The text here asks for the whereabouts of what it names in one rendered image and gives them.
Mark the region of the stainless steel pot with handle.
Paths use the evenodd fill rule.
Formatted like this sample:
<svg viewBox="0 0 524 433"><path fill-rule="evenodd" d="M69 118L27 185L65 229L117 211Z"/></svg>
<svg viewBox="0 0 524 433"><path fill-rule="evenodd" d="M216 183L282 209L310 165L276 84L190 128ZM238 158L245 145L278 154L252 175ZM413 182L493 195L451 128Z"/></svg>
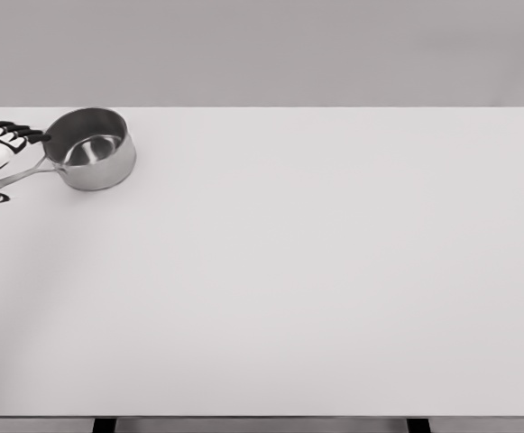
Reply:
<svg viewBox="0 0 524 433"><path fill-rule="evenodd" d="M46 131L44 156L30 169L0 179L0 189L42 172L55 172L73 189L110 189L133 171L136 150L126 121L114 110L80 108Z"/></svg>

